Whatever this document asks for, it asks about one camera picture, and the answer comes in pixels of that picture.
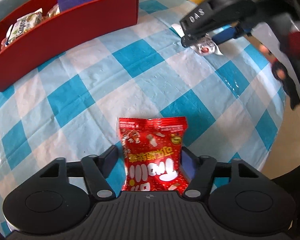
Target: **candy wrapper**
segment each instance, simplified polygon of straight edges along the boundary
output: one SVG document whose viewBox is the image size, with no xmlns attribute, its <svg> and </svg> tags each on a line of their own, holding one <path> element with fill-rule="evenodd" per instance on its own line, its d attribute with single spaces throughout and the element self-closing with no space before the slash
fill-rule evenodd
<svg viewBox="0 0 300 240">
<path fill-rule="evenodd" d="M 178 33 L 181 38 L 185 35 L 180 24 L 172 24 L 171 27 Z M 213 53 L 217 55 L 223 55 L 218 45 L 215 44 L 215 42 L 208 35 L 200 39 L 197 44 L 190 46 L 190 48 L 200 56 L 207 56 Z"/>
<path fill-rule="evenodd" d="M 188 181 L 180 172 L 185 117 L 158 119 L 120 118 L 126 181 L 122 190 L 177 190 L 182 193 Z"/>
<path fill-rule="evenodd" d="M 23 33 L 26 33 L 42 20 L 42 8 L 39 10 L 24 15 L 19 18 L 17 22 L 13 25 L 11 34 L 8 38 L 8 44 L 11 44 L 16 38 L 18 38 Z"/>
<path fill-rule="evenodd" d="M 4 38 L 4 39 L 1 41 L 1 48 L 0 48 L 0 50 L 3 50 L 5 47 L 7 47 L 6 42 L 7 42 L 7 38 Z"/>
</svg>

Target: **cracker package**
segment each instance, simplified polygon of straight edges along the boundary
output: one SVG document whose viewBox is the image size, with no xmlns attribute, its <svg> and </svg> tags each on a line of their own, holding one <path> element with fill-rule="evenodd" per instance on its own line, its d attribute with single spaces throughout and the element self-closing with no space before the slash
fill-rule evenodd
<svg viewBox="0 0 300 240">
<path fill-rule="evenodd" d="M 19 18 L 17 22 L 13 25 L 11 34 L 8 38 L 8 44 L 11 44 L 20 35 L 26 33 L 27 31 L 35 27 L 37 24 L 41 22 L 41 20 L 42 20 L 42 8 Z"/>
<path fill-rule="evenodd" d="M 119 134 L 126 169 L 125 191 L 177 190 L 188 181 L 180 172 L 185 117 L 120 118 Z"/>
</svg>

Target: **floor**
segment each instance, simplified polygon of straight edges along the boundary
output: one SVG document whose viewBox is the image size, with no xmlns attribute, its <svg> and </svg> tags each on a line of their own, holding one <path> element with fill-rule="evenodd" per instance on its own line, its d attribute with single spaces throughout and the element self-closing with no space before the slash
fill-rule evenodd
<svg viewBox="0 0 300 240">
<path fill-rule="evenodd" d="M 271 148 L 262 173 L 270 179 L 281 176 L 300 165 L 300 106 L 290 109 L 287 98 L 282 126 Z"/>
</svg>

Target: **tablecloth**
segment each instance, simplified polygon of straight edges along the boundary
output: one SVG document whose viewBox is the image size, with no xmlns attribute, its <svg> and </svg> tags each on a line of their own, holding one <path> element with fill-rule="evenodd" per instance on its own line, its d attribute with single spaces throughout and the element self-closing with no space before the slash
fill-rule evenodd
<svg viewBox="0 0 300 240">
<path fill-rule="evenodd" d="M 137 25 L 72 48 L 0 93 L 1 232 L 9 232 L 2 214 L 9 192 L 57 157 L 77 161 L 120 146 L 118 117 L 186 116 L 183 143 L 196 155 L 260 167 L 285 94 L 245 38 L 220 45 L 223 56 L 183 48 L 171 24 L 194 6 L 139 0 Z M 107 179 L 116 193 L 124 176 L 119 161 Z"/>
</svg>

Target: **red tray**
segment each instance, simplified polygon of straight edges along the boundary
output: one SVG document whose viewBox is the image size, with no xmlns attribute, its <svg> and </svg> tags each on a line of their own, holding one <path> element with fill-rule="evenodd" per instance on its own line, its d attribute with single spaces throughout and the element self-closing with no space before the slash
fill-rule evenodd
<svg viewBox="0 0 300 240">
<path fill-rule="evenodd" d="M 0 47 L 11 24 L 58 0 L 30 0 L 0 22 Z M 137 24 L 139 0 L 94 0 L 45 20 L 0 51 L 0 92 L 50 58 L 83 42 Z"/>
</svg>

